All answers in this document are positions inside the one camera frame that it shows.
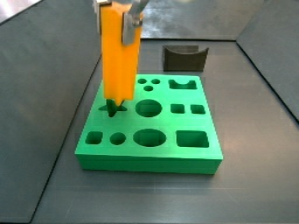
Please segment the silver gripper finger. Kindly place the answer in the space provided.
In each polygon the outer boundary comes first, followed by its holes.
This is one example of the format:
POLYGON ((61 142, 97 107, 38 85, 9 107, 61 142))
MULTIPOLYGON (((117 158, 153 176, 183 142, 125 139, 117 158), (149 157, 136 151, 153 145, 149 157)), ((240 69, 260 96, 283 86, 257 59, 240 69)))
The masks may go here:
POLYGON ((143 25, 141 12, 149 0, 135 0, 128 11, 123 13, 121 43, 124 46, 135 42, 136 28, 143 25))
POLYGON ((101 33, 100 9, 112 4, 112 0, 93 0, 93 9, 97 15, 97 33, 101 33))

